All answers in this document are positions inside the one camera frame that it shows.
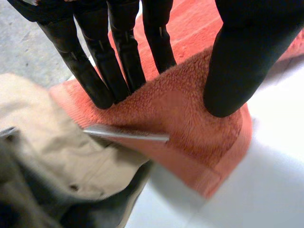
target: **towel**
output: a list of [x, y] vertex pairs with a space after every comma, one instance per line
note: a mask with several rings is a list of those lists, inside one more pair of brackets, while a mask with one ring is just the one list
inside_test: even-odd
[[148, 82], [124, 102], [99, 110], [77, 81], [51, 88], [54, 99], [80, 126], [94, 123], [164, 132], [168, 143], [111, 139], [159, 162], [185, 184], [210, 197], [245, 155], [251, 140], [247, 106], [226, 118], [202, 103], [211, 48]]
[[[168, 133], [171, 139], [167, 144], [116, 142], [161, 163], [190, 188], [209, 198], [246, 154], [252, 134], [247, 105], [218, 119], [208, 114], [202, 102], [210, 46], [221, 26], [214, 1], [175, 0], [167, 28], [177, 62], [189, 58], [186, 62], [157, 78], [139, 17], [134, 33], [148, 80], [145, 86], [106, 111], [96, 109], [75, 80], [51, 88], [50, 94], [81, 127], [102, 123]], [[281, 60], [303, 53], [303, 38], [302, 31]]]

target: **gray floor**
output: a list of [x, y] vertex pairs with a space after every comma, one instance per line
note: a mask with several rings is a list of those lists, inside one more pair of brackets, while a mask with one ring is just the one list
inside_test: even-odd
[[[88, 55], [80, 29], [78, 37]], [[72, 75], [39, 26], [24, 19], [6, 0], [0, 0], [0, 74], [7, 72], [46, 88]]]

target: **gray fabric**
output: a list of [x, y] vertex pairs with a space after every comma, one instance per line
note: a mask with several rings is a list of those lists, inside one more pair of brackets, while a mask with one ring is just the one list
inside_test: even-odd
[[[14, 137], [6, 141], [5, 144], [16, 143], [17, 140], [18, 137], [14, 135]], [[85, 200], [68, 195], [56, 187], [54, 188], [46, 179], [43, 179], [33, 170], [27, 169], [27, 167], [18, 162], [18, 160], [11, 159], [14, 157], [12, 151], [6, 150], [6, 152], [4, 152], [2, 148], [3, 145], [1, 145], [0, 151], [0, 183], [10, 181], [11, 176], [15, 176], [14, 173], [16, 173], [16, 170], [19, 168], [18, 175], [20, 177], [14, 183], [12, 189], [10, 189], [11, 193], [14, 192], [14, 194], [10, 196], [10, 199], [14, 201], [16, 197], [18, 198], [18, 195], [15, 194], [16, 190], [27, 193], [27, 197], [30, 198], [30, 204], [28, 200], [26, 200], [24, 207], [29, 211], [28, 213], [30, 213], [30, 215], [40, 215], [37, 219], [40, 219], [41, 224], [33, 225], [36, 221], [28, 219], [30, 215], [23, 215], [24, 212], [21, 214], [22, 217], [27, 218], [28, 224], [31, 224], [28, 227], [33, 228], [59, 228], [59, 222], [65, 228], [124, 227], [124, 217], [129, 217], [132, 207], [145, 185], [152, 167], [151, 161], [144, 164], [139, 168], [127, 188], [110, 198], [105, 200]], [[4, 196], [0, 195], [0, 202], [3, 202], [3, 199]]]
[[116, 228], [122, 222], [130, 196], [146, 178], [152, 162], [139, 168], [129, 186], [116, 195], [98, 203], [77, 204], [64, 215], [61, 224], [66, 228]]
[[[112, 196], [115, 200], [116, 194], [130, 185], [138, 169], [148, 161], [134, 150], [84, 134], [45, 89], [12, 74], [0, 75], [0, 78], [0, 126], [4, 128], [0, 129], [0, 141], [5, 142], [10, 149], [9, 156], [19, 166], [28, 185], [27, 193], [37, 200], [27, 197], [24, 202], [26, 192], [20, 192], [19, 179], [14, 185], [1, 187], [0, 204], [6, 203], [4, 207], [23, 203], [21, 217], [27, 217], [28, 221], [21, 227], [45, 227], [44, 221], [50, 221], [44, 219], [45, 212], [60, 221], [73, 205], [103, 202]], [[6, 169], [10, 169], [10, 164], [2, 159], [2, 182], [12, 178]], [[137, 181], [134, 193], [126, 194], [124, 201], [116, 200], [115, 207], [103, 204], [99, 217], [106, 216], [96, 227], [104, 224], [124, 227], [147, 175]]]
[[0, 203], [9, 205], [17, 216], [14, 228], [61, 228], [35, 202], [9, 149], [0, 142]]

